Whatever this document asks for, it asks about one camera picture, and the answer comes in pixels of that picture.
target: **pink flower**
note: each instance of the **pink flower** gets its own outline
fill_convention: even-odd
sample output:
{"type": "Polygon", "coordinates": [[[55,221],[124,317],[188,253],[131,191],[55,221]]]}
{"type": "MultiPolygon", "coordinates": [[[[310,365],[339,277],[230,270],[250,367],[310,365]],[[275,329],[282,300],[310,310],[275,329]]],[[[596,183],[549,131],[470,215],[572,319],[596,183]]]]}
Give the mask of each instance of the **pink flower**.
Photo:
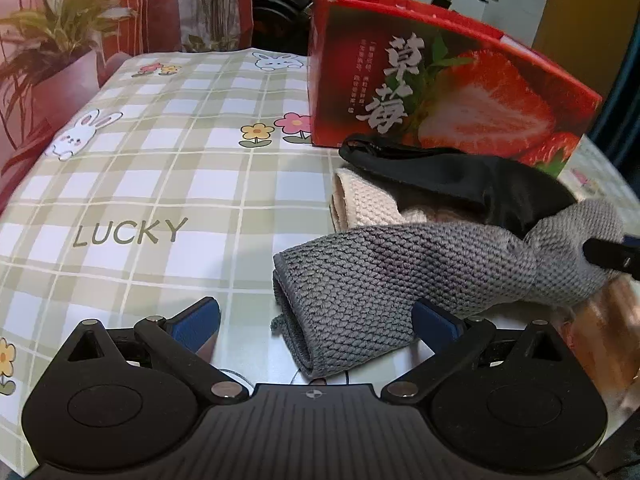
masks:
{"type": "Polygon", "coordinates": [[[311,133],[311,117],[308,115],[300,116],[295,112],[289,112],[273,124],[281,127],[283,133],[287,135],[295,135],[300,132],[311,133]]]}
{"type": "Polygon", "coordinates": [[[146,74],[148,72],[155,72],[156,70],[158,70],[159,68],[162,68],[162,63],[159,62],[155,62],[152,63],[150,65],[143,65],[140,67],[140,70],[138,70],[141,74],[146,74]]]}

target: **dark fabric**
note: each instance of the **dark fabric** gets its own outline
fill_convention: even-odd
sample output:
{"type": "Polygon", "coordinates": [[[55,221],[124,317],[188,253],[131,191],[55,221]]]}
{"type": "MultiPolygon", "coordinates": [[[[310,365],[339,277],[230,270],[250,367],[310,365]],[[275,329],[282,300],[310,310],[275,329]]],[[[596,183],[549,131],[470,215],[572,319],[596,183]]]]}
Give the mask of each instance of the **dark fabric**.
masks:
{"type": "MultiPolygon", "coordinates": [[[[414,148],[362,135],[347,138],[339,153],[358,170],[420,189],[518,238],[524,238],[539,220],[575,203],[571,192],[553,177],[499,156],[414,148]]],[[[417,204],[401,204],[402,208],[412,205],[417,204]]]]}

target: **plaid tablecloth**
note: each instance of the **plaid tablecloth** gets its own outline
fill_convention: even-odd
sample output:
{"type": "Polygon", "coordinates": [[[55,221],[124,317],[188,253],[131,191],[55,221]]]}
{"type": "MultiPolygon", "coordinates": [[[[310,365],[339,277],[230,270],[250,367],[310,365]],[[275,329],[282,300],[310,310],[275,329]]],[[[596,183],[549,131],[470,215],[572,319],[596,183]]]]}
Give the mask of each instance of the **plaid tablecloth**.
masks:
{"type": "MultiPolygon", "coordinates": [[[[70,122],[1,218],[0,459],[36,465],[21,409],[82,319],[132,326],[214,296],[215,366],[250,390],[306,382],[270,320],[272,255],[333,231],[341,159],[310,145],[308,122],[306,59],[257,50],[131,59],[70,122]],[[107,117],[93,136],[73,127],[107,117]]],[[[588,140],[572,169],[640,234],[638,200],[588,140]]],[[[327,382],[379,391],[430,355],[415,344],[327,382]]]]}

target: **cartoon rabbit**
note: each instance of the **cartoon rabbit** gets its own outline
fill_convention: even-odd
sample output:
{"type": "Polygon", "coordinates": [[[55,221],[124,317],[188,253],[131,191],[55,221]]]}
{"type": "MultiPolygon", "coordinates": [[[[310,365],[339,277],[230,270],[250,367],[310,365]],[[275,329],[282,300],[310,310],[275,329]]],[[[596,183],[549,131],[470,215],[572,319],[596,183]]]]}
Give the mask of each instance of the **cartoon rabbit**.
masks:
{"type": "Polygon", "coordinates": [[[304,66],[295,54],[271,57],[261,52],[254,52],[254,56],[258,58],[255,65],[265,72],[273,72],[277,68],[302,68],[304,66]]]}
{"type": "Polygon", "coordinates": [[[95,131],[98,128],[113,124],[122,117],[122,112],[116,112],[98,119],[99,115],[100,110],[91,110],[80,117],[75,126],[63,132],[51,143],[47,148],[46,154],[48,156],[57,156],[58,160],[69,160],[72,155],[82,150],[94,138],[95,131]]]}

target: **gray cloth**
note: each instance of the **gray cloth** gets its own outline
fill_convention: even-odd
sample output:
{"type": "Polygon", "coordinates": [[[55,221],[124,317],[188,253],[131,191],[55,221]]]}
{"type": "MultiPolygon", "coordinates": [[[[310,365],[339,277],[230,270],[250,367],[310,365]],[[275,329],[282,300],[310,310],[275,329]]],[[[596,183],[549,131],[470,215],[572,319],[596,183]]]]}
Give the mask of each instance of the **gray cloth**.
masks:
{"type": "Polygon", "coordinates": [[[616,276],[584,259],[591,237],[622,240],[622,222],[605,200],[543,219],[524,240],[464,221],[327,235],[274,256],[282,314],[271,328],[318,378],[409,344],[420,298],[461,318],[517,300],[571,307],[616,276]]]}

